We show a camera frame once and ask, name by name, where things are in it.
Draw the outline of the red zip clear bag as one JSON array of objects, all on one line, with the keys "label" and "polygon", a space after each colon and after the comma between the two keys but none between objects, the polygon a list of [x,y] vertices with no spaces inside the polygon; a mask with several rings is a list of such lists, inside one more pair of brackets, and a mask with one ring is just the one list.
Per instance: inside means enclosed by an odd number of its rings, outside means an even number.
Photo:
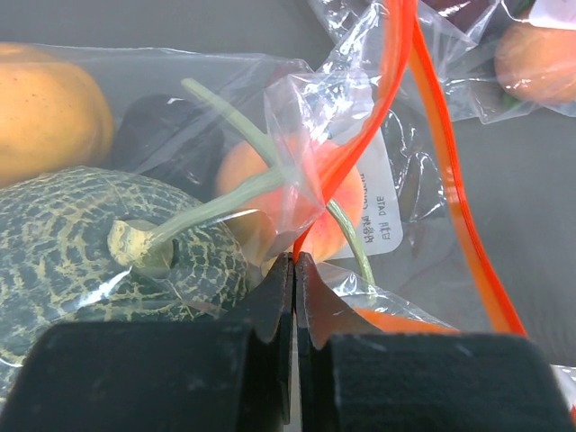
[{"label": "red zip clear bag", "polygon": [[1,46],[1,378],[49,327],[215,320],[284,252],[385,329],[517,333],[575,366],[575,314],[508,297],[464,195],[415,1],[321,68]]}]

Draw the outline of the fake netted green melon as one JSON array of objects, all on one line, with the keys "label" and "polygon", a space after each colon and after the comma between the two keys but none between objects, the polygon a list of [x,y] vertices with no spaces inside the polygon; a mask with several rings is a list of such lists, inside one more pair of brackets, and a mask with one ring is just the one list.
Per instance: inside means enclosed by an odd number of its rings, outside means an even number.
[{"label": "fake netted green melon", "polygon": [[[270,135],[199,82],[183,88],[232,126],[268,169],[208,201],[148,175],[73,166],[1,192],[1,396],[7,399],[51,327],[220,317],[279,256],[255,265],[227,225],[248,201],[307,185],[340,151],[307,131]],[[359,222],[340,200],[321,206],[350,241]]]}]

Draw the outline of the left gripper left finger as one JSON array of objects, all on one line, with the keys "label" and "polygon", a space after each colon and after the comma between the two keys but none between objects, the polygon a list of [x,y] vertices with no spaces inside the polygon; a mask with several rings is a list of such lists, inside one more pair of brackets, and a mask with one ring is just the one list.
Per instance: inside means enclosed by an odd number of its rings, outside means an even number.
[{"label": "left gripper left finger", "polygon": [[216,320],[78,322],[34,344],[4,431],[280,431],[290,420],[293,260]]}]

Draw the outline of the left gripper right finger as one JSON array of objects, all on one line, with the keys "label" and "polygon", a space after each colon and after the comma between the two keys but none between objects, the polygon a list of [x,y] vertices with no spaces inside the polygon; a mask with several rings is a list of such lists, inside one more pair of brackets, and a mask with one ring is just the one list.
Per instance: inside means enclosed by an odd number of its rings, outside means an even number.
[{"label": "left gripper right finger", "polygon": [[295,264],[306,431],[572,431],[542,352],[513,334],[384,332]]}]

